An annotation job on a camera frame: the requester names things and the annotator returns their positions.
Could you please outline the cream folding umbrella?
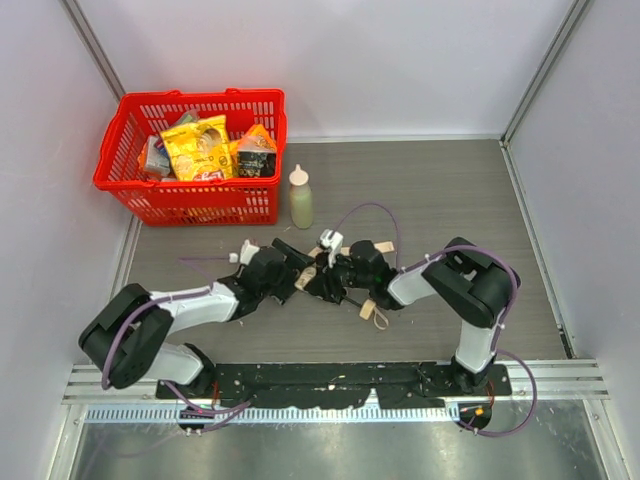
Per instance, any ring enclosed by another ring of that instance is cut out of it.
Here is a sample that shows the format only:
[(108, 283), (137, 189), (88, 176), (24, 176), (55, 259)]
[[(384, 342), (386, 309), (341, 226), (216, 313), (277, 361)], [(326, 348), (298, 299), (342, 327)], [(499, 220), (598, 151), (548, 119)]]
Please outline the cream folding umbrella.
[[(396, 273), (385, 260), (384, 255), (394, 253), (396, 245), (392, 241), (374, 243), (370, 240), (355, 242), (349, 247), (342, 247), (342, 255), (349, 256), (356, 267), (356, 287), (347, 290), (346, 298), (336, 305), (349, 303), (359, 309), (358, 316), (371, 321), (381, 331), (386, 330), (390, 321), (385, 315), (386, 310), (394, 310), (398, 303), (384, 289)], [(324, 252), (319, 246), (314, 247), (308, 255), (314, 258)], [(295, 282), (295, 287), (304, 292), (307, 282), (314, 276), (315, 268), (312, 266), (302, 270)]]

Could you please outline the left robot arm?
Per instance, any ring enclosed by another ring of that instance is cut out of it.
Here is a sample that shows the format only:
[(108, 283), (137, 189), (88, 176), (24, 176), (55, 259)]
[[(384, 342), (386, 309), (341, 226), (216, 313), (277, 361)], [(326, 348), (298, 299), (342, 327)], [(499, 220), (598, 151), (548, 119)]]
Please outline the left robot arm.
[(172, 345), (167, 338), (205, 323), (239, 320), (267, 298), (285, 303), (313, 262), (280, 239), (269, 246), (246, 241), (236, 272), (204, 287), (151, 292), (126, 285), (80, 334), (79, 346), (100, 369), (105, 390), (149, 378), (160, 382), (161, 396), (207, 396), (215, 383), (212, 361), (195, 345)]

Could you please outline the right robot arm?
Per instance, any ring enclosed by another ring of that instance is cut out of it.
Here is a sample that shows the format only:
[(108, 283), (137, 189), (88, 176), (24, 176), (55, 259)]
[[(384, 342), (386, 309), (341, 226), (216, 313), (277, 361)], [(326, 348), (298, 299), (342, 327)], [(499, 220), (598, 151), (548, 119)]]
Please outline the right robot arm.
[(325, 239), (315, 263), (296, 281), (299, 290), (334, 304), (346, 300), (349, 289), (367, 291), (368, 302), (381, 310), (396, 311), (439, 296), (461, 319), (451, 377), (465, 394), (488, 383), (498, 338), (520, 285), (511, 266), (462, 237), (403, 268), (391, 267), (370, 240), (358, 241), (343, 253)]

